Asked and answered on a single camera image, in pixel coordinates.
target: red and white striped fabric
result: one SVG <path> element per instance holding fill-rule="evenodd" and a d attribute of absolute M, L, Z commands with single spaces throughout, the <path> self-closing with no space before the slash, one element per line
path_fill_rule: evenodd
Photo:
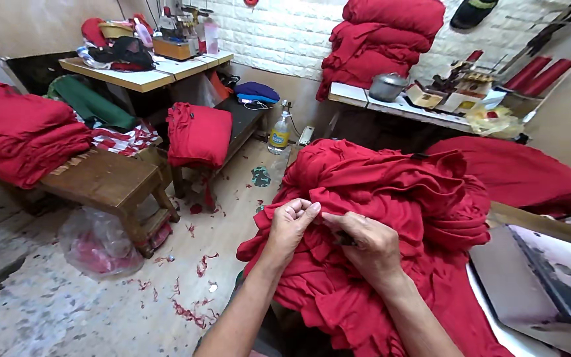
<path fill-rule="evenodd" d="M 76 119 L 83 121 L 78 115 L 76 115 Z M 158 132 L 151 125 L 142 121 L 133 130 L 125 134 L 120 134 L 109 128 L 92 129 L 91 134 L 93 136 L 92 143 L 96 147 L 124 156 L 134 156 L 138 151 L 146 149 L 159 138 Z"/>

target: white tabletop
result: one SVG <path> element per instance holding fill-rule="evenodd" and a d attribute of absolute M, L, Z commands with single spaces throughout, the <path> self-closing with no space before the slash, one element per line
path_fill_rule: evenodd
<path fill-rule="evenodd" d="M 197 58 L 185 61 L 166 59 L 166 61 L 158 61 L 157 65 L 155 65 L 155 70 L 172 74 L 176 81 L 193 76 L 207 69 L 208 64 Z"/>
<path fill-rule="evenodd" d="M 100 79 L 137 92 L 148 92 L 230 61 L 233 59 L 233 56 L 232 52 L 219 51 L 217 55 L 204 54 L 185 61 L 166 59 L 165 61 L 159 61 L 155 70 L 143 72 L 93 69 L 85 65 L 83 59 L 80 58 L 63 59 L 59 60 L 59 62 L 62 68 L 72 72 Z"/>
<path fill-rule="evenodd" d="M 370 97 L 369 90 L 333 82 L 330 87 L 329 100 L 340 101 L 341 103 L 423 121 L 425 123 L 445 126 L 446 128 L 452 128 L 462 132 L 473 132 L 466 119 L 414 107 L 407 103 L 404 93 L 400 94 L 395 101 L 387 103 Z"/>

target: blue fabric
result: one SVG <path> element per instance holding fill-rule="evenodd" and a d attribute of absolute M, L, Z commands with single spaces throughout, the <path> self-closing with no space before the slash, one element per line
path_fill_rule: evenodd
<path fill-rule="evenodd" d="M 272 100 L 270 98 L 263 97 L 261 95 L 248 95 L 248 94 L 238 94 L 237 98 L 239 99 L 249 99 L 249 100 L 258 100 L 263 101 L 264 103 L 277 103 L 279 100 Z"/>
<path fill-rule="evenodd" d="M 269 86 L 257 82 L 246 82 L 235 86 L 235 94 L 258 95 L 270 99 L 270 103 L 279 101 L 279 94 Z"/>

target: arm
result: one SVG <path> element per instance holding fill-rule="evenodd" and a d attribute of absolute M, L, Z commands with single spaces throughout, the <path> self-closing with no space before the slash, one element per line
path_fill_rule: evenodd
<path fill-rule="evenodd" d="M 457 346 L 402 271 L 398 233 L 386 225 L 348 212 L 322 214 L 328 226 L 342 229 L 357 243 L 343 247 L 345 256 L 385 302 L 402 344 L 411 357 L 463 357 Z"/>
<path fill-rule="evenodd" d="M 195 357 L 248 357 L 281 273 L 321 204 L 294 199 L 275 210 L 268 242 L 239 292 L 204 337 Z"/>

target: water bottle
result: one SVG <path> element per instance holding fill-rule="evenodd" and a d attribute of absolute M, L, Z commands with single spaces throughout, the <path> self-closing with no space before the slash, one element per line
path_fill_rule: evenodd
<path fill-rule="evenodd" d="M 286 149 L 287 140 L 290 137 L 286 118 L 290 115 L 284 111 L 281 113 L 281 120 L 277 121 L 275 127 L 270 132 L 270 140 L 268 140 L 268 151 L 275 155 L 281 155 Z"/>

